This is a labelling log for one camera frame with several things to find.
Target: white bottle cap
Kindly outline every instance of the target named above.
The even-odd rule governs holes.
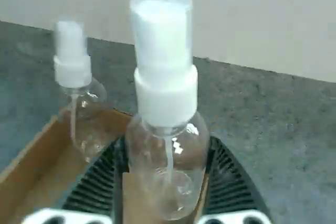
[[[91,58],[83,28],[76,22],[59,21],[55,28],[55,80],[65,88],[81,88],[92,80]]]
[[[131,0],[130,8],[139,113],[153,126],[185,123],[197,110],[192,0]]]

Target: cardboard box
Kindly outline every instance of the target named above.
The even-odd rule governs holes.
[[[102,112],[99,118],[111,138],[116,139],[125,132],[131,117],[111,110]],[[56,207],[64,192],[85,172],[88,164],[71,145],[68,132],[66,125],[59,123],[56,117],[52,118],[0,174],[1,224],[19,224],[37,209]],[[123,174],[124,223],[162,223],[151,216],[136,186],[132,174]],[[203,198],[204,193],[197,209],[201,209]],[[193,223],[200,213],[195,211],[177,222]]]

